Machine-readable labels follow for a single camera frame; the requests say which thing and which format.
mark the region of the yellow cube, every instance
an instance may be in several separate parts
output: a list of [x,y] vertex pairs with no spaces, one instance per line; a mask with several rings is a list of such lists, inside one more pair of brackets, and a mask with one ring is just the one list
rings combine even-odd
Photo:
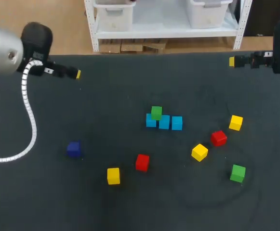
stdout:
[[230,126],[228,128],[239,131],[242,125],[242,119],[242,117],[232,115]]
[[118,167],[107,169],[107,183],[120,184],[120,169]]
[[191,156],[200,162],[207,156],[207,153],[208,149],[202,144],[198,144],[194,149],[192,149]]

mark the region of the white coiled cable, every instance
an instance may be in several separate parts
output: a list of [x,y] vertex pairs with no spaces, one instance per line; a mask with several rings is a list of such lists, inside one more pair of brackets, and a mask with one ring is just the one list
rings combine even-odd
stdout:
[[33,61],[29,62],[26,65],[25,70],[23,71],[23,75],[22,75],[22,97],[23,97],[23,102],[24,102],[26,111],[27,111],[28,116],[29,116],[30,124],[32,125],[32,139],[31,139],[29,145],[26,147],[26,149],[24,149],[22,152],[14,155],[14,156],[0,158],[0,163],[10,162],[10,161],[17,160],[17,159],[21,158],[22,156],[26,155],[33,148],[33,146],[36,142],[37,126],[36,126],[36,121],[35,121],[35,118],[34,118],[33,111],[30,107],[28,97],[27,97],[27,76],[28,76],[28,73],[29,73],[30,69],[33,66],[42,66],[42,62],[38,61],[38,60],[33,60]]

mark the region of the white storage box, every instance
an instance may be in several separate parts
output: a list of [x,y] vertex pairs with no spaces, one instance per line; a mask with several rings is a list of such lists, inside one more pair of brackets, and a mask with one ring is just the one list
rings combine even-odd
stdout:
[[109,32],[128,31],[131,29],[135,2],[113,5],[97,4],[96,0],[94,0],[93,6],[97,8],[98,29]]
[[228,5],[233,0],[187,0],[187,14],[192,28],[220,27]]

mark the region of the cube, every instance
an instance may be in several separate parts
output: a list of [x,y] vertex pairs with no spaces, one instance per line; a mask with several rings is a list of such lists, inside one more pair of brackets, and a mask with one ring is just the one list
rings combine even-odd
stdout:
[[198,144],[194,149],[192,149],[191,156],[200,162],[207,156],[207,153],[208,149],[202,144]]
[[242,183],[245,178],[245,172],[246,172],[245,167],[239,165],[233,165],[230,180]]
[[151,107],[151,118],[154,120],[161,120],[162,115],[162,107]]
[[229,129],[239,131],[242,125],[243,118],[240,116],[233,115],[231,118]]
[[146,114],[146,127],[155,128],[157,127],[157,121],[151,118],[151,114]]
[[67,147],[67,155],[70,157],[81,157],[80,142],[70,142]]
[[172,116],[172,130],[182,130],[183,129],[183,117]]
[[135,162],[135,169],[143,172],[147,172],[149,165],[149,156],[139,154],[136,162]]
[[159,129],[169,129],[170,127],[170,116],[162,115],[159,121]]
[[118,167],[107,169],[107,183],[109,185],[120,184],[120,169]]
[[227,142],[227,136],[223,131],[214,132],[211,136],[211,142],[214,146],[222,146]]

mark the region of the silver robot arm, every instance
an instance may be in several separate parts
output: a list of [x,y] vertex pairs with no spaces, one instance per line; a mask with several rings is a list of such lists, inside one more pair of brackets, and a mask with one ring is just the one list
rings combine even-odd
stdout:
[[0,28],[0,74],[11,74],[23,59],[23,44],[15,34]]

